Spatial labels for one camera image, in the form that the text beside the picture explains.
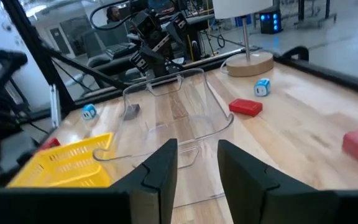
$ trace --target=clear plastic container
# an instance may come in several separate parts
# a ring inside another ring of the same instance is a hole
[[[110,150],[94,151],[114,180],[124,177],[170,138],[178,139],[174,207],[223,195],[216,157],[218,140],[232,135],[234,117],[215,97],[202,69],[126,88],[121,122]]]

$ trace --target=yellow plastic basket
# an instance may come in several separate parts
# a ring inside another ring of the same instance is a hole
[[[112,180],[92,152],[111,140],[109,133],[40,151],[7,187],[109,187]]]

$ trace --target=blue cube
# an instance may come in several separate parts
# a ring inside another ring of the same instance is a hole
[[[270,93],[270,80],[268,78],[261,78],[254,86],[254,93],[256,96],[267,96]]]
[[[91,120],[96,116],[96,108],[93,104],[85,105],[82,109],[81,117],[84,120]]]

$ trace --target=wooden tabletop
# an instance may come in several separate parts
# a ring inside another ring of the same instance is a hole
[[[235,114],[230,140],[256,158],[317,189],[358,189],[358,162],[341,151],[343,135],[358,128],[358,93],[335,83],[275,63],[255,77],[233,78],[219,70],[207,73],[223,108],[236,98],[260,101],[252,118]],[[253,86],[269,78],[272,92],[256,97]],[[97,105],[95,121],[71,112],[52,134],[61,144],[113,130],[122,98]],[[172,223],[232,223],[226,199],[220,197],[178,207]]]

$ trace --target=wooden lamp base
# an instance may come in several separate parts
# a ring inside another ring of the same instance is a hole
[[[227,60],[226,68],[232,77],[249,77],[265,73],[273,68],[273,55],[268,52],[238,54]]]

